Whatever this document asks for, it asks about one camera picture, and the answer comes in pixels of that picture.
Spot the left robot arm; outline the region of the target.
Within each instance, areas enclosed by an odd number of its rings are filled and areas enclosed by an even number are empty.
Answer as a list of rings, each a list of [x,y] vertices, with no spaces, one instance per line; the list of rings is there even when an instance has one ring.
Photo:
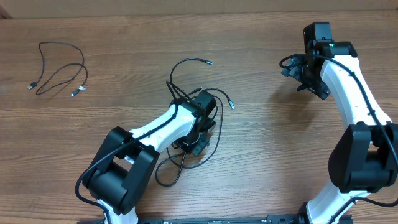
[[[105,137],[89,168],[78,179],[104,211],[102,223],[137,223],[135,206],[144,194],[160,153],[175,144],[184,154],[199,155],[215,126],[210,113],[215,96],[201,91],[193,99],[173,100],[151,123],[126,131],[117,126]]]

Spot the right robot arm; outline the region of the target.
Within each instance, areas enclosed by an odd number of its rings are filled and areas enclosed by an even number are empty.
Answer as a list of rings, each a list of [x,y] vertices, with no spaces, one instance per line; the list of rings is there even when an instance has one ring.
[[[397,202],[368,198],[397,179],[397,125],[383,112],[361,73],[351,42],[333,40],[329,22],[303,30],[305,51],[279,65],[282,74],[300,82],[321,99],[333,95],[344,133],[328,160],[329,181],[296,215],[275,215],[278,223],[352,223],[346,212],[358,201],[379,207]]]

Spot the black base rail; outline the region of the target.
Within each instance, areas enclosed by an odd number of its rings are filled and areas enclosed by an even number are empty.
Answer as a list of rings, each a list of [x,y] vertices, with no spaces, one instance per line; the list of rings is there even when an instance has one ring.
[[[298,215],[268,215],[262,218],[174,219],[140,218],[138,224],[296,224],[305,223]]]

